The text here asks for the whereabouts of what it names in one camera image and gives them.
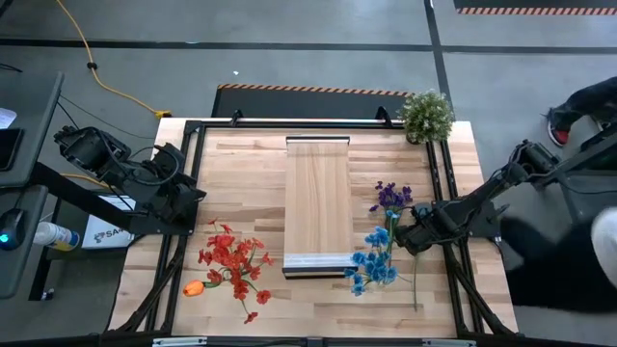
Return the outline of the purple artificial flower bunch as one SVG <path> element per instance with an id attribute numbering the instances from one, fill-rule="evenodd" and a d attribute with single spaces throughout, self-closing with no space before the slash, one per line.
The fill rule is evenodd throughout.
<path id="1" fill-rule="evenodd" d="M 377 191 L 377 202 L 369 208 L 371 214 L 383 211 L 385 215 L 384 228 L 391 229 L 391 225 L 397 225 L 402 211 L 410 208 L 413 202 L 412 188 L 410 186 L 397 186 L 395 182 L 385 183 L 379 180 L 374 189 Z"/>

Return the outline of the potted green plant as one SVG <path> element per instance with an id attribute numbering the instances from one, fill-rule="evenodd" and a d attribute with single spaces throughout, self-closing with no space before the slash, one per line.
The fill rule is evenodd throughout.
<path id="1" fill-rule="evenodd" d="M 415 145 L 447 140 L 455 121 L 446 95 L 433 90 L 406 96 L 397 117 L 403 121 L 407 141 Z"/>

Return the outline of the silver aluminium bracket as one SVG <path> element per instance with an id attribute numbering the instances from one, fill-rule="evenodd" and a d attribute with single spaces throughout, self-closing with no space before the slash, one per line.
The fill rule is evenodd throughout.
<path id="1" fill-rule="evenodd" d="M 151 347 L 203 347 L 207 345 L 205 336 L 184 336 L 155 338 Z"/>
<path id="2" fill-rule="evenodd" d="M 422 340 L 422 347 L 477 347 L 473 340 L 430 338 Z"/>

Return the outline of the black mat hazard-striped edge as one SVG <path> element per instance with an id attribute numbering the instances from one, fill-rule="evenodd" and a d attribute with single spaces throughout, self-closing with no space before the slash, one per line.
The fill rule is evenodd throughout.
<path id="1" fill-rule="evenodd" d="M 229 118 L 374 119 L 380 107 L 392 116 L 409 92 L 341 87 L 223 84 L 217 88 L 211 116 Z"/>

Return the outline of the black computer mouse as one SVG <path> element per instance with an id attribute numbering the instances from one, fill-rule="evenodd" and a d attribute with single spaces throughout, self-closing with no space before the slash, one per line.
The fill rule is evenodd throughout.
<path id="1" fill-rule="evenodd" d="M 0 216 L 0 250 L 13 251 L 23 243 L 25 215 L 24 210 L 12 208 Z"/>

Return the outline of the white printed box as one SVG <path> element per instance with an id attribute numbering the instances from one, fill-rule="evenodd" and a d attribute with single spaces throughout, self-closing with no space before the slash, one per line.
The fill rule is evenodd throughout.
<path id="1" fill-rule="evenodd" d="M 128 211 L 136 206 L 136 202 L 128 196 L 118 198 L 101 195 L 100 197 L 123 211 Z M 86 250 L 126 248 L 134 238 L 135 236 L 132 233 L 90 215 L 81 247 Z"/>

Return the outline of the orange artificial tulip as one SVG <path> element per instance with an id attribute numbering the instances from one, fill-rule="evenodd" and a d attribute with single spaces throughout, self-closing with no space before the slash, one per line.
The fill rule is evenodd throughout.
<path id="1" fill-rule="evenodd" d="M 200 296 L 206 289 L 218 287 L 220 284 L 220 281 L 192 280 L 184 286 L 182 293 L 185 297 L 196 297 Z"/>

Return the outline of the grey desk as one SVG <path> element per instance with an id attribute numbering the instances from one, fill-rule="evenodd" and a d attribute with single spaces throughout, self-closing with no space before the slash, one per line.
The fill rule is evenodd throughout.
<path id="1" fill-rule="evenodd" d="M 21 136 L 13 161 L 0 169 L 0 215 L 13 209 L 22 211 L 22 243 L 14 250 L 0 249 L 0 300 L 13 297 L 32 248 L 48 189 L 31 182 L 56 103 L 64 83 L 61 72 L 0 73 L 0 111 L 15 113 L 10 129 Z"/>

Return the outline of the blue artificial flower bunch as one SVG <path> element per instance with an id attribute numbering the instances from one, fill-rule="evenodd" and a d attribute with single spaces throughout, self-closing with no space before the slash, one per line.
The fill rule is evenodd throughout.
<path id="1" fill-rule="evenodd" d="M 389 230 L 375 227 L 375 231 L 364 238 L 369 246 L 367 253 L 353 253 L 350 260 L 352 268 L 344 270 L 344 277 L 352 280 L 351 292 L 361 296 L 368 285 L 392 284 L 398 277 L 398 270 L 392 264 L 392 240 Z"/>

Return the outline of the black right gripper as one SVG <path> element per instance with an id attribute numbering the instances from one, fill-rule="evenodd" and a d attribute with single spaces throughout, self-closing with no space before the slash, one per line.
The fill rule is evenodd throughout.
<path id="1" fill-rule="evenodd" d="M 405 241 L 410 234 L 410 242 L 406 242 L 404 248 L 409 254 L 416 256 L 423 252 L 423 246 L 429 245 L 434 240 L 431 225 L 432 207 L 430 205 L 415 206 L 412 208 L 412 215 L 415 218 L 413 227 L 397 227 L 395 239 Z"/>

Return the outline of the black aluminium table frame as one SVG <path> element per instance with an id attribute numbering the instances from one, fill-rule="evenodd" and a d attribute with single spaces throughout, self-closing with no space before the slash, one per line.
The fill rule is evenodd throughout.
<path id="1" fill-rule="evenodd" d="M 351 139 L 351 190 L 354 241 L 373 229 L 368 213 L 378 180 L 402 182 L 416 200 L 434 197 L 426 148 L 406 142 L 403 132 L 379 120 L 164 119 L 155 141 L 188 149 L 187 165 L 199 172 L 206 192 L 180 270 L 182 282 L 203 276 L 200 248 L 217 219 L 235 236 L 254 236 L 274 264 L 261 273 L 259 286 L 271 292 L 266 305 L 250 304 L 257 318 L 244 324 L 244 308 L 229 285 L 187 298 L 165 287 L 153 330 L 122 329 L 150 291 L 162 244 L 159 236 L 142 238 L 127 252 L 109 330 L 99 347 L 151 347 L 155 338 L 205 336 L 206 346 L 255 346 L 300 343 L 305 347 L 421 346 L 423 339 L 473 340 L 477 347 L 505 347 L 502 335 L 457 334 L 443 251 L 419 256 L 418 312 L 412 286 L 401 279 L 390 289 L 373 288 L 356 297 L 345 278 L 288 280 L 282 273 L 284 146 L 289 135 L 347 135 Z"/>

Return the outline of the white plastic bottle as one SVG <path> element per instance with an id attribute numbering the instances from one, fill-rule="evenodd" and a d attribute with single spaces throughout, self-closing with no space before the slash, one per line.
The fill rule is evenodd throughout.
<path id="1" fill-rule="evenodd" d="M 68 228 L 49 222 L 39 222 L 33 243 L 61 252 L 70 252 L 80 241 L 80 235 Z"/>

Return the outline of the black phone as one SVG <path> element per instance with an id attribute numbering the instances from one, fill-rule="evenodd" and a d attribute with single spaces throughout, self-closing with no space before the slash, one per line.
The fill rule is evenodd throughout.
<path id="1" fill-rule="evenodd" d="M 0 172 L 9 171 L 13 166 L 22 137 L 21 128 L 0 129 Z"/>

